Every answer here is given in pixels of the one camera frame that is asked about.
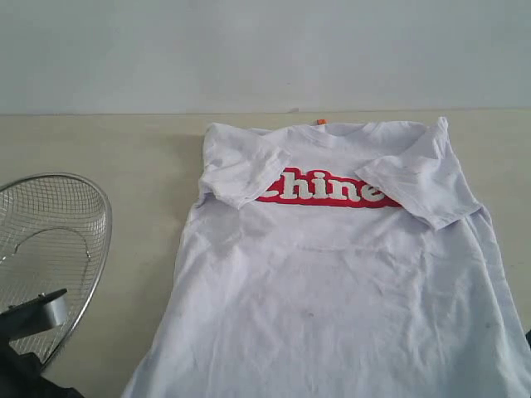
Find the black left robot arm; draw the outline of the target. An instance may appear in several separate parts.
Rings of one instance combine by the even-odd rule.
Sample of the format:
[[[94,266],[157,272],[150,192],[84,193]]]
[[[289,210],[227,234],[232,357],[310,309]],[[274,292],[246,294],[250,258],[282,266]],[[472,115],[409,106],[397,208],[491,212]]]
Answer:
[[[1,397],[59,398],[83,395],[72,387],[61,387],[41,375],[41,362],[33,353],[19,355],[1,338]]]

